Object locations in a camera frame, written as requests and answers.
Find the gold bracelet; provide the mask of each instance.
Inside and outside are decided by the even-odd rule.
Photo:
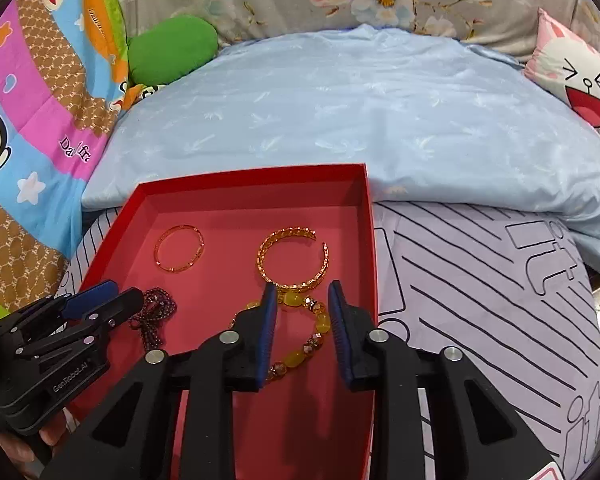
[[[282,238],[287,238],[289,236],[301,236],[304,238],[309,238],[311,240],[315,240],[315,231],[311,231],[309,228],[303,227],[288,227],[286,229],[279,229],[271,233],[269,236],[265,238],[262,245],[260,245],[260,249],[258,250],[258,259],[256,260],[256,266],[258,267],[258,272],[262,276],[262,279],[268,283],[273,283],[278,289],[278,297],[281,294],[293,291],[293,292],[307,292],[312,290],[313,288],[320,285],[320,282],[324,278],[325,273],[327,272],[327,268],[329,267],[329,249],[327,248],[327,244],[322,244],[322,251],[324,252],[324,261],[322,262],[322,267],[318,271],[318,273],[312,277],[307,282],[302,282],[297,285],[283,285],[282,283],[274,282],[267,273],[264,271],[262,264],[264,263],[264,256],[267,254],[269,248]]]
[[[193,257],[193,259],[188,261],[183,266],[181,266],[181,267],[163,267],[162,264],[160,263],[160,260],[158,259],[158,249],[160,249],[160,245],[162,244],[162,242],[164,241],[164,239],[167,236],[169,236],[170,234],[172,234],[176,231],[180,231],[182,229],[194,230],[196,232],[196,234],[198,235],[198,240],[200,241],[200,246],[198,247],[198,250],[196,251],[196,254]],[[162,234],[162,236],[160,236],[160,238],[158,238],[158,241],[155,243],[155,245],[154,245],[154,262],[158,267],[160,267],[162,270],[166,270],[167,272],[182,272],[183,270],[187,270],[191,266],[193,266],[193,264],[199,259],[199,257],[202,256],[202,251],[204,248],[205,248],[205,240],[202,237],[202,233],[200,232],[200,229],[198,229],[197,227],[195,227],[193,225],[189,225],[189,224],[176,225],[174,227],[167,229]]]
[[[306,361],[307,358],[313,356],[314,352],[320,349],[322,346],[322,343],[324,342],[324,336],[329,333],[329,330],[331,330],[331,320],[329,319],[329,314],[327,314],[324,304],[320,301],[314,300],[314,298],[311,298],[310,296],[307,296],[302,301],[298,301],[297,294],[288,292],[284,295],[284,303],[288,306],[294,307],[304,306],[307,310],[313,312],[315,314],[314,333],[302,345],[302,349],[289,352],[289,354],[287,354],[282,361],[275,361],[269,367],[267,372],[267,383],[281,379],[286,375],[288,370],[299,367],[299,365]],[[251,303],[247,304],[244,310],[255,308],[259,305],[259,302],[252,301]],[[234,327],[234,323],[235,317],[230,323],[229,329]]]

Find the human hand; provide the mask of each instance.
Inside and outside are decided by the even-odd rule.
[[[54,454],[65,433],[66,417],[64,411],[56,413],[51,420],[40,429],[40,437],[45,444],[54,448]],[[33,462],[36,458],[31,448],[12,433],[0,434],[0,447],[16,466]]]

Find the white star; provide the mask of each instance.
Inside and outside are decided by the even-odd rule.
[[[80,32],[84,32],[84,14],[80,13],[80,18],[74,21],[74,25],[80,29]]]
[[[33,205],[38,203],[38,194],[45,189],[46,184],[38,181],[38,174],[32,171],[27,178],[21,178],[18,181],[18,188],[20,192],[16,202],[21,204],[22,202],[29,202]]]

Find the blue heart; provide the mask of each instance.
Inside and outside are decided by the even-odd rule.
[[[15,76],[15,74],[9,74],[6,78],[4,78],[4,88],[2,89],[2,92],[8,94],[15,88],[17,83],[18,78]]]

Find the cartoon blanket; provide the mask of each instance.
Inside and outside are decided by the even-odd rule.
[[[127,72],[117,0],[13,0],[0,17],[0,305],[8,310],[58,288]]]

